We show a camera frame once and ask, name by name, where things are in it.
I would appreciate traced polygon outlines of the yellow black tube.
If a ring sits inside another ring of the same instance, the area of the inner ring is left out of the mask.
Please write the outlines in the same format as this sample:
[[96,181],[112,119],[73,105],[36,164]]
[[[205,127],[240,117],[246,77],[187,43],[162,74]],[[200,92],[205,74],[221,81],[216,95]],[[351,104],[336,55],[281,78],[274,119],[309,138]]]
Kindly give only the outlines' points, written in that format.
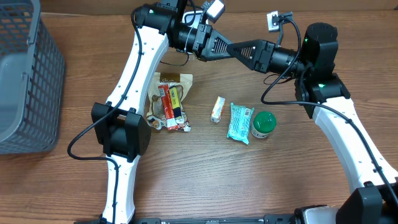
[[175,86],[169,89],[170,100],[174,112],[174,118],[178,124],[183,123],[182,110],[180,105],[180,98],[178,97],[178,90]]

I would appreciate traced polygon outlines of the orange white small packet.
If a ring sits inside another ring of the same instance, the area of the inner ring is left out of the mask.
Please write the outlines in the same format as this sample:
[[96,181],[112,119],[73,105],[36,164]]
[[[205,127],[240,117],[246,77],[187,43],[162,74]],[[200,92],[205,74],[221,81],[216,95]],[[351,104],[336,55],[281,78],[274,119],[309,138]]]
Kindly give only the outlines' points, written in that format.
[[211,121],[219,123],[223,114],[225,99],[221,96],[217,97],[215,105],[211,112]]

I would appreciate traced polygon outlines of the teal white snack packet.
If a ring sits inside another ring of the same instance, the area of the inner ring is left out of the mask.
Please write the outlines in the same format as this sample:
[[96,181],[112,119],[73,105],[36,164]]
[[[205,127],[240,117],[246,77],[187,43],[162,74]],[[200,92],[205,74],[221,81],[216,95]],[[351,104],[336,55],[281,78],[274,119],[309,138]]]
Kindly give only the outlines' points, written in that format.
[[231,119],[229,122],[227,138],[234,139],[235,141],[241,141],[248,145],[250,122],[254,108],[247,108],[245,106],[235,105],[234,103],[231,103],[230,108]]

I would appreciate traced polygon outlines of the beige snack bag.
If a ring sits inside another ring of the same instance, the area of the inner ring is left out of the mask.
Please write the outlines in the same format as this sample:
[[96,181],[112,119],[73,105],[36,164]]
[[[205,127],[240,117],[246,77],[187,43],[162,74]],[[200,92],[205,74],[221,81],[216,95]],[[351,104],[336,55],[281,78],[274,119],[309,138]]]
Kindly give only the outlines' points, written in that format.
[[169,131],[189,132],[191,125],[182,101],[192,84],[192,74],[156,72],[148,90],[148,125],[156,130],[166,128]]

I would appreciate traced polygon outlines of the red snack bar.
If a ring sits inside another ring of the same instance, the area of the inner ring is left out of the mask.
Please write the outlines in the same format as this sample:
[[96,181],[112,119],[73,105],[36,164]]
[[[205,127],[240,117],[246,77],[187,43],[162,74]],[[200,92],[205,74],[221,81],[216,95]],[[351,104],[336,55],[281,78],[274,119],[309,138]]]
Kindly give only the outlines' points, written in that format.
[[167,129],[168,130],[178,129],[178,124],[174,118],[174,112],[173,112],[172,103],[170,100],[169,86],[168,85],[159,85],[158,89],[159,89],[160,97],[161,97],[162,104],[164,107]]

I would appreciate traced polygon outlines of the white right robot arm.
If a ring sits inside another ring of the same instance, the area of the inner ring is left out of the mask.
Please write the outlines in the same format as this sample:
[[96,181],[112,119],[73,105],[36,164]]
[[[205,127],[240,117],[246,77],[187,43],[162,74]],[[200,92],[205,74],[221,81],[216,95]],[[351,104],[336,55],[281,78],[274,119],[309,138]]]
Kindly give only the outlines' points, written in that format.
[[249,69],[295,81],[295,103],[324,132],[348,179],[341,207],[297,208],[291,223],[396,223],[397,171],[383,158],[361,124],[348,89],[334,72],[336,27],[317,22],[298,37],[298,49],[250,40],[229,44],[230,56]]

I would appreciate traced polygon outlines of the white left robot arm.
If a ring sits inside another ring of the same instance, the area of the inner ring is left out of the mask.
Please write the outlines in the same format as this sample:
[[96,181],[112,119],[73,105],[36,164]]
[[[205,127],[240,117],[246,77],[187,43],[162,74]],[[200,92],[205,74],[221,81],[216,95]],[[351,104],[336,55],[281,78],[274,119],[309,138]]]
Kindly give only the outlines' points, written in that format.
[[121,78],[104,104],[95,103],[92,124],[74,137],[67,147],[76,160],[73,145],[91,129],[103,147],[103,156],[95,159],[108,165],[106,206],[95,223],[132,223],[135,214],[134,184],[140,157],[145,153],[151,130],[143,117],[152,77],[168,48],[175,48],[201,61],[229,58],[227,51],[215,50],[217,42],[231,41],[212,28],[224,13],[222,1],[204,2],[201,13],[189,22],[183,20],[192,1],[161,1],[144,4],[131,13],[134,42]]

